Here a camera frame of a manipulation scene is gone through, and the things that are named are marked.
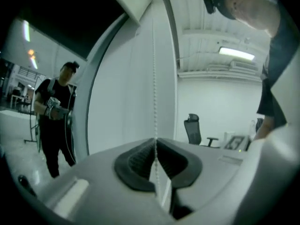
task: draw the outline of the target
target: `black t-shirt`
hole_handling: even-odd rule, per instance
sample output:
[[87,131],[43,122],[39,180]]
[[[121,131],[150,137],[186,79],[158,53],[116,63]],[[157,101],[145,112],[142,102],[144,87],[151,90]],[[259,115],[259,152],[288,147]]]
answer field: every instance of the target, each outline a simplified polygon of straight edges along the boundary
[[[44,80],[35,91],[35,93],[39,92],[41,94],[42,99],[44,101],[44,105],[46,105],[46,102],[50,98],[50,93],[48,92],[49,83],[50,83],[50,79]],[[58,83],[57,80],[55,80],[55,83],[52,88],[51,97],[57,98],[60,101],[61,107],[64,107],[64,108],[69,107],[69,110],[70,110],[74,104],[74,97],[72,96],[71,100],[70,100],[70,96],[71,96],[71,92],[70,92],[69,86],[63,87]],[[43,115],[40,116],[40,123],[51,122],[51,123],[59,124],[59,123],[63,123],[63,121],[64,120],[59,120],[59,121],[51,120],[50,121],[49,118],[47,118],[46,116],[43,116]]]
[[258,114],[274,117],[275,128],[286,124],[285,116],[271,93],[271,88],[292,60],[299,44],[299,31],[285,8],[279,3],[280,24],[270,42],[270,51],[262,69],[262,97]]

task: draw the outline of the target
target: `ceiling light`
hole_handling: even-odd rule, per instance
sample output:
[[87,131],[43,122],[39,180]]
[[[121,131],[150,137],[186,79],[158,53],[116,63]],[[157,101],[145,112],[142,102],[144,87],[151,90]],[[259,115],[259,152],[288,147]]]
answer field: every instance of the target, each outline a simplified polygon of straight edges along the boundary
[[33,54],[34,54],[34,51],[33,51],[32,49],[30,49],[30,50],[28,51],[28,54],[29,54],[29,55],[33,55]]
[[253,60],[254,59],[254,55],[246,53],[246,52],[242,52],[239,50],[235,50],[235,49],[231,49],[231,48],[226,48],[226,47],[221,47],[219,54],[223,54],[223,55],[229,55],[229,56],[234,56],[234,57],[239,57],[239,58],[244,58],[247,60]]
[[23,22],[23,33],[24,33],[24,39],[28,42],[30,42],[30,37],[29,37],[29,23],[24,20]]
[[31,62],[32,62],[33,67],[34,67],[35,69],[37,69],[38,67],[37,67],[36,61],[35,61],[33,58],[30,58],[30,60],[31,60]]

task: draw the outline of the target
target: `man in black shirt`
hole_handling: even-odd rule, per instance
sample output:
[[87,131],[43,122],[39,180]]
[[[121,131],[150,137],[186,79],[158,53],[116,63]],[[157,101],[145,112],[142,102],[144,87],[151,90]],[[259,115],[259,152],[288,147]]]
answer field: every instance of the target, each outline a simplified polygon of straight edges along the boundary
[[71,131],[65,124],[66,120],[60,116],[59,110],[55,108],[50,110],[47,107],[47,101],[50,97],[54,97],[60,101],[61,107],[68,110],[72,109],[75,93],[73,93],[68,83],[78,67],[78,64],[75,62],[67,62],[61,68],[60,76],[58,79],[55,79],[54,83],[50,79],[46,79],[35,92],[34,111],[40,116],[39,127],[42,148],[46,156],[49,173],[53,178],[59,176],[59,150],[62,151],[70,166],[75,164],[75,159],[71,146]]
[[285,116],[271,93],[271,88],[292,60],[300,43],[299,31],[280,3],[269,0],[204,0],[208,12],[212,7],[232,20],[264,30],[271,38],[269,55],[262,69],[262,97],[258,114],[265,115],[255,139],[286,124]]

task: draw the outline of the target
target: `white ceiling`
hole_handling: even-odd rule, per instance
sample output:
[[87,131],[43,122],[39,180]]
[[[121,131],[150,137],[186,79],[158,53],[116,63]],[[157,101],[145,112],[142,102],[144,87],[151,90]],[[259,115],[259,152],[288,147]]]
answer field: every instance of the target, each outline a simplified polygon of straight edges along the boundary
[[203,0],[170,1],[182,58],[179,72],[203,71],[210,64],[230,63],[233,57],[218,54],[221,46],[255,55],[253,62],[261,72],[270,44],[265,32],[231,21],[218,11],[209,15]]
[[[31,63],[28,51],[33,49],[37,69]],[[86,61],[49,37],[30,27],[30,42],[23,36],[23,22],[15,19],[11,25],[1,56],[14,64],[28,68],[46,77],[57,77],[61,67],[68,61],[76,61],[80,68],[72,78],[72,84],[78,84],[84,72]]]

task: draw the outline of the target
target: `curved gray edge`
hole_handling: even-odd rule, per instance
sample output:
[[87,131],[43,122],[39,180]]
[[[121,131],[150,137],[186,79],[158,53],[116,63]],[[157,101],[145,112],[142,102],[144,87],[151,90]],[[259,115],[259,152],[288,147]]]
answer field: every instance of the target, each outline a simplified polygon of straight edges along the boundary
[[127,19],[128,15],[124,13],[115,20],[95,43],[88,55],[87,65],[77,88],[73,112],[73,146],[77,162],[83,160],[90,154],[88,116],[90,97],[99,66],[108,46]]
[[173,42],[174,42],[174,50],[175,50],[175,57],[176,57],[176,66],[177,68],[180,68],[180,61],[179,61],[179,42],[178,42],[178,34],[177,34],[177,28],[176,28],[176,22],[175,17],[172,9],[172,4],[170,0],[163,0],[165,4],[165,8],[167,10],[169,23],[171,27]]

